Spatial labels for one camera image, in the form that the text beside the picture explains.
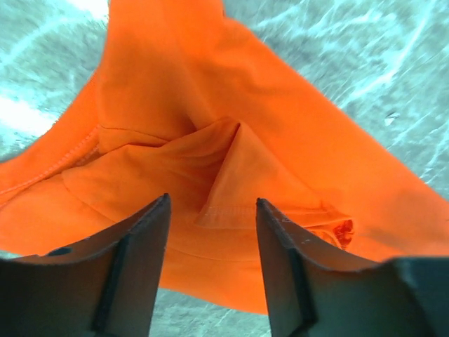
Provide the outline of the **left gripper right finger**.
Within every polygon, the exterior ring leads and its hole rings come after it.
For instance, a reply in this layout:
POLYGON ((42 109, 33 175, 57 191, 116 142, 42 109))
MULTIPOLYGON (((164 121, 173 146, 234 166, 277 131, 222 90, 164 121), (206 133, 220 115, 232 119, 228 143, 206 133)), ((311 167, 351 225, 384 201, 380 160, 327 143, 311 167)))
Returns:
POLYGON ((257 201, 257 240, 273 336, 383 336, 376 264, 257 201))

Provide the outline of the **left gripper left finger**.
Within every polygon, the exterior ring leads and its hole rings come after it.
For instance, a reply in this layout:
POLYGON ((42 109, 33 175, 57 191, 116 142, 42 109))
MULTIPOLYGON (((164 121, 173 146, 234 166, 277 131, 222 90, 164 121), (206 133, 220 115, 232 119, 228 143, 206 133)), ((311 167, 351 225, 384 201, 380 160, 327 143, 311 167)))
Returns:
POLYGON ((147 336, 170 227, 164 194, 121 222, 13 261, 15 336, 147 336))

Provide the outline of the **orange t shirt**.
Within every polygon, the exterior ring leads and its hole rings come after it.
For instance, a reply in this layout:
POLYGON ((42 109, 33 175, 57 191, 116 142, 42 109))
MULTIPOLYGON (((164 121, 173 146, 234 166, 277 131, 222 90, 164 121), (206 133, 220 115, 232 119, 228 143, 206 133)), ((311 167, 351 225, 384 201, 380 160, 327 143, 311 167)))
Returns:
POLYGON ((221 1, 112 1, 100 66, 1 165, 1 247, 46 254, 172 199, 163 288, 266 314, 268 199, 374 261, 448 253, 448 203, 221 1))

